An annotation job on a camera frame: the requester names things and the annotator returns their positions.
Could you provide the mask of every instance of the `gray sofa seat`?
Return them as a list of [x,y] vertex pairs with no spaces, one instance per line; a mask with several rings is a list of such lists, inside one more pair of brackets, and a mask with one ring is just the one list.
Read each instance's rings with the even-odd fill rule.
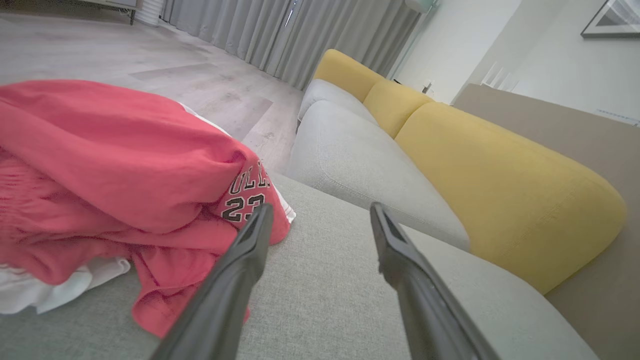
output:
[[327,100],[341,106],[350,112],[362,117],[366,121],[378,126],[376,119],[369,113],[369,110],[355,96],[349,94],[334,84],[322,79],[313,79],[307,86],[305,95],[300,104],[298,120],[302,120],[307,110],[317,101]]
[[[369,212],[272,174],[298,216],[269,248],[238,359],[409,359],[397,295],[378,273]],[[412,229],[502,359],[596,356],[535,289],[509,272]],[[0,316],[0,354],[15,359],[147,359],[158,339],[131,318],[134,272],[42,315]]]
[[398,222],[469,249],[458,217],[396,142],[332,102],[307,110],[287,176],[361,208],[380,201]]

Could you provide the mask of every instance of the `framed picture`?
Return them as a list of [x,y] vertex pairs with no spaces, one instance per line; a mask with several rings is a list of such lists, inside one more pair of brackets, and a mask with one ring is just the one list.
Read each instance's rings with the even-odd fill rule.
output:
[[640,38],[640,0],[607,0],[580,35],[583,38]]

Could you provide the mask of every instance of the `pile of clothes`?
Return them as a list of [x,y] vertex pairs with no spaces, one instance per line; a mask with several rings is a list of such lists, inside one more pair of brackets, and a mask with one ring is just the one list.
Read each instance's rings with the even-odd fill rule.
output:
[[129,270],[164,336],[254,207],[295,216],[255,153],[165,97],[89,81],[0,86],[0,313],[39,313]]

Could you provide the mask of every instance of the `gray curtain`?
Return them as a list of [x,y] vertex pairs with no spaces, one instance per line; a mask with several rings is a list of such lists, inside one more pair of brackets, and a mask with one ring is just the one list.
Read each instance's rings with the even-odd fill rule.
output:
[[420,15],[400,0],[302,0],[300,6],[275,73],[299,89],[327,49],[386,76]]
[[264,70],[292,0],[184,0],[176,2],[178,29]]
[[302,90],[327,49],[386,76],[419,15],[402,0],[174,0],[170,23]]

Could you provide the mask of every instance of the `wooden floor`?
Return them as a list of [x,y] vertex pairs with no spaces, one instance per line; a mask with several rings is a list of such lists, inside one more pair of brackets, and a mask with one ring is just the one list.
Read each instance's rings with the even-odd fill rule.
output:
[[130,26],[115,11],[71,10],[26,15],[0,7],[0,85],[85,79],[167,96],[284,172],[302,92],[162,21]]

